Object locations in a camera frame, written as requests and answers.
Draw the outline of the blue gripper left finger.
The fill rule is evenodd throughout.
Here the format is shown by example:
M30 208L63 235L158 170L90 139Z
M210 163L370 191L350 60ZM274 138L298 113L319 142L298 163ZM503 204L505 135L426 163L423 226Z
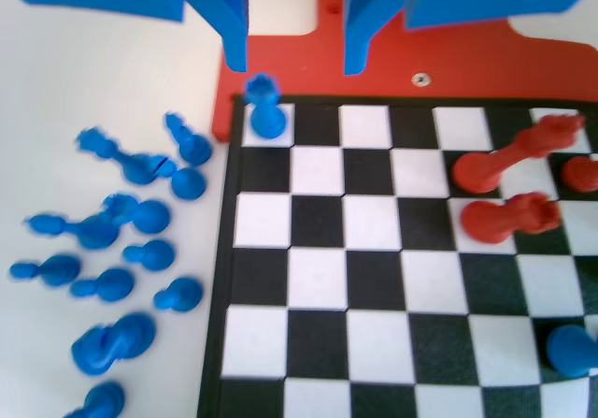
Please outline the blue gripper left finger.
M234 72L246 72L249 0L186 1L221 36L227 66Z

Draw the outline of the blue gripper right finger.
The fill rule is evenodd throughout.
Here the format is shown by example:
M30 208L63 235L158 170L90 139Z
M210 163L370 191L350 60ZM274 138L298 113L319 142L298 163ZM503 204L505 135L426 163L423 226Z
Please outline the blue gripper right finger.
M344 73L361 74L370 41L403 8L405 0L344 0Z

